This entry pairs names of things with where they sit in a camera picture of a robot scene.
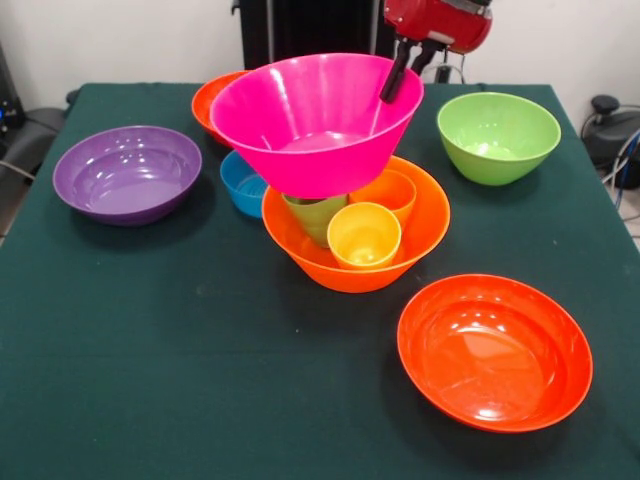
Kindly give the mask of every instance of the orange cup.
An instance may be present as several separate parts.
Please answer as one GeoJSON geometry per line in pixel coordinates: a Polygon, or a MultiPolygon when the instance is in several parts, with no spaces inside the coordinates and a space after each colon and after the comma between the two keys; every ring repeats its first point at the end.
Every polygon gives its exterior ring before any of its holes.
{"type": "Polygon", "coordinates": [[[387,168],[370,184],[351,193],[352,203],[372,202],[393,212],[404,229],[418,195],[416,185],[406,175],[387,168]]]}
{"type": "Polygon", "coordinates": [[[338,264],[350,270],[391,265],[402,228],[391,210],[377,203],[354,203],[336,213],[327,229],[329,248],[338,264]]]}
{"type": "Polygon", "coordinates": [[[218,78],[205,83],[193,96],[191,100],[191,113],[196,118],[198,123],[205,129],[210,135],[212,135],[219,143],[230,146],[229,143],[220,136],[220,134],[211,125],[211,119],[209,118],[209,110],[213,100],[218,94],[233,82],[236,78],[248,73],[246,70],[240,72],[227,73],[218,78]]]}

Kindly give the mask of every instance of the pink bowl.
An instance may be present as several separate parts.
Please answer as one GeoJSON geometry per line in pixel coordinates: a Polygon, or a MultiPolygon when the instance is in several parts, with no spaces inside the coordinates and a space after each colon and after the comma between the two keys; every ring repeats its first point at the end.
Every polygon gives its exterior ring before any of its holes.
{"type": "Polygon", "coordinates": [[[211,105],[211,123],[276,190],[350,193],[376,178],[424,96],[410,70],[392,104],[379,99],[392,61],[332,53],[253,70],[211,105]]]}

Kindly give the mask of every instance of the green cup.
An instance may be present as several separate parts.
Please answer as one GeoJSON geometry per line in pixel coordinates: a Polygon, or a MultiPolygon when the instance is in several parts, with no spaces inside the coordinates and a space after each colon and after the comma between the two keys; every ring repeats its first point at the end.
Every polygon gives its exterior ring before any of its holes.
{"type": "Polygon", "coordinates": [[[307,200],[283,194],[282,198],[311,239],[317,245],[329,248],[327,241],[329,222],[336,213],[347,206],[348,195],[338,195],[323,200],[307,200]]]}
{"type": "Polygon", "coordinates": [[[540,105],[504,93],[462,95],[438,114],[455,167],[482,185],[506,185],[540,165],[560,142],[560,124],[540,105]]]}

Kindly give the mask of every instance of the magenta bowl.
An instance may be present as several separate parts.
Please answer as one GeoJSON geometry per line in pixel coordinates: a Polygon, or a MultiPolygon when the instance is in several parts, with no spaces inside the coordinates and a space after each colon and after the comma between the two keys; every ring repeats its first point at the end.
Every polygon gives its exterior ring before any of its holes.
{"type": "Polygon", "coordinates": [[[161,127],[106,130],[71,147],[53,172],[70,207],[110,225],[155,222],[184,200],[202,169],[187,136],[161,127]]]}
{"type": "Polygon", "coordinates": [[[388,58],[330,53],[291,58],[236,79],[211,123],[281,193],[327,198],[370,183],[386,166],[424,96],[411,70],[391,104],[388,58]]]}

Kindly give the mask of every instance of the red-orange bowl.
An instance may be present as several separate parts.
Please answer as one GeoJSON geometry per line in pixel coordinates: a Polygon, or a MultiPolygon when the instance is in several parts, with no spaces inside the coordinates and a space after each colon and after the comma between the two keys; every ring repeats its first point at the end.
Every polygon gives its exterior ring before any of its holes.
{"type": "Polygon", "coordinates": [[[539,430],[585,399],[593,358],[573,318],[540,291],[503,277],[459,275],[407,304],[398,350],[422,394],[492,432],[539,430]]]}
{"type": "Polygon", "coordinates": [[[231,82],[235,79],[241,77],[245,73],[248,73],[246,70],[240,72],[232,72],[227,73],[226,75],[222,75],[218,78],[214,78],[213,80],[205,83],[202,87],[198,89],[196,94],[193,96],[191,100],[191,113],[198,121],[202,128],[205,129],[216,141],[222,143],[223,145],[230,146],[229,143],[220,136],[218,131],[213,128],[211,125],[210,119],[210,109],[213,100],[218,96],[218,94],[231,82]]]}
{"type": "Polygon", "coordinates": [[[391,266],[366,271],[341,269],[331,251],[317,246],[302,230],[282,195],[271,187],[262,202],[262,218],[269,235],[309,277],[326,288],[364,293],[390,285],[442,241],[449,228],[451,209],[442,187],[417,165],[391,157],[386,168],[405,174],[417,188],[413,214],[391,266]]]}

